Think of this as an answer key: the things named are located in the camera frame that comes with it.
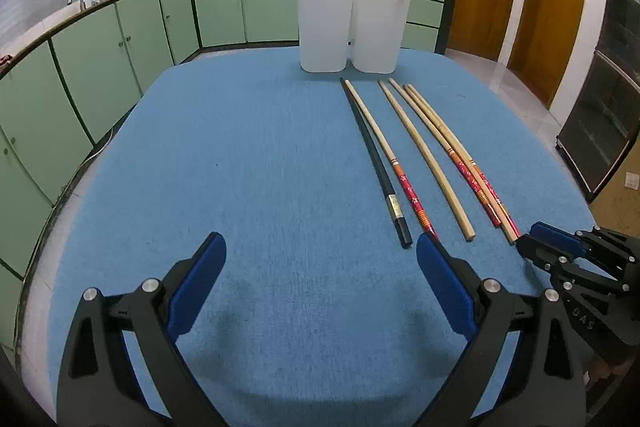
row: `blue gripper pad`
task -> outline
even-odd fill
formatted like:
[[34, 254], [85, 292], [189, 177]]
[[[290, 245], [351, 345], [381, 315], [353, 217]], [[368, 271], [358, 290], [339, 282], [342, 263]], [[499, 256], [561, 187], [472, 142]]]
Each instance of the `blue gripper pad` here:
[[219, 233], [205, 242], [195, 256], [198, 256], [168, 306], [166, 331], [172, 341], [179, 335], [191, 331], [191, 327], [202, 309], [211, 288], [225, 266], [226, 243]]
[[575, 235], [566, 233], [564, 230], [556, 229], [555, 227], [538, 221], [531, 225], [529, 235], [574, 257], [584, 257], [585, 251], [580, 241]]
[[465, 335], [470, 342], [478, 329], [471, 295], [426, 233], [418, 238], [415, 250], [418, 265], [435, 293], [449, 325], [456, 333]]

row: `table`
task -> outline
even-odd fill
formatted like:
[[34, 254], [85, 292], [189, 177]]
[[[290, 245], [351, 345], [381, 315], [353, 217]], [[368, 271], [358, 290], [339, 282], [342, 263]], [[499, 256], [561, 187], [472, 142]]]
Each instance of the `table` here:
[[[414, 422], [465, 340], [450, 329], [415, 248], [399, 246], [340, 76], [377, 119], [449, 253], [512, 292], [548, 286], [494, 229], [402, 101], [476, 229], [465, 242], [377, 75], [306, 73], [297, 48], [203, 58], [165, 71], [100, 158], [53, 289], [54, 387], [83, 289], [113, 295], [162, 278], [216, 231], [227, 243], [226, 265], [177, 346], [230, 425]], [[393, 77], [429, 100], [522, 231], [538, 220], [571, 232], [593, 226], [542, 143], [478, 79], [414, 50], [401, 51]], [[417, 218], [393, 182], [415, 245]], [[515, 340], [510, 335], [478, 411], [497, 397]], [[151, 407], [164, 412], [132, 335], [127, 344]]]

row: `black chopstick in container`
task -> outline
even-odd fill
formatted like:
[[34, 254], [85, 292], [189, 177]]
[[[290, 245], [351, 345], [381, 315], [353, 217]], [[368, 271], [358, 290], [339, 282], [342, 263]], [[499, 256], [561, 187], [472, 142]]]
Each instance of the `black chopstick in container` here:
[[386, 205], [389, 208], [391, 219], [393, 219], [396, 232], [398, 232], [400, 244], [403, 248], [409, 248], [413, 243], [413, 239], [411, 238], [411, 232], [409, 232], [406, 220], [402, 215], [402, 210], [400, 209], [400, 203], [396, 197], [394, 186], [391, 184], [391, 179], [389, 179], [389, 175], [386, 173], [385, 165], [382, 163], [378, 149], [376, 149], [376, 145], [373, 143], [369, 128], [362, 117], [360, 108], [349, 89], [347, 89], [342, 77], [340, 78], [340, 84], [342, 84], [342, 89], [344, 89], [344, 93], [347, 95], [347, 100], [349, 100], [349, 105], [351, 106], [351, 111], [353, 112], [353, 116], [358, 124], [360, 134], [362, 134], [362, 139], [367, 146], [371, 163], [373, 163], [373, 168], [376, 170], [376, 175], [380, 182], [380, 188], [382, 188], [382, 193], [385, 195]]

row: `wall switch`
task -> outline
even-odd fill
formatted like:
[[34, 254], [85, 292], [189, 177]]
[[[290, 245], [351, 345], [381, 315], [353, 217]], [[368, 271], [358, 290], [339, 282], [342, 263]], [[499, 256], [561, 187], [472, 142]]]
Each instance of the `wall switch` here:
[[638, 190], [638, 187], [640, 187], [640, 175], [627, 172], [625, 177], [625, 187]]

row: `metal screw head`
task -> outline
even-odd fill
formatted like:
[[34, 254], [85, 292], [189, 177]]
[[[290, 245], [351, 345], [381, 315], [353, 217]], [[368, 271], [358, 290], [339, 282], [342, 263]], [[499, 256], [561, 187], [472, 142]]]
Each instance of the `metal screw head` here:
[[158, 279], [146, 279], [142, 283], [142, 291], [146, 293], [152, 293], [158, 289], [160, 282]]
[[98, 296], [98, 290], [95, 288], [87, 288], [86, 290], [84, 290], [84, 293], [82, 293], [82, 298], [85, 301], [92, 301], [97, 296]]
[[558, 292], [552, 288], [545, 290], [545, 297], [546, 297], [546, 300], [551, 302], [556, 302], [560, 298], [560, 296], [558, 295]]
[[489, 293], [498, 293], [500, 291], [500, 283], [495, 279], [487, 279], [482, 283], [482, 286]]

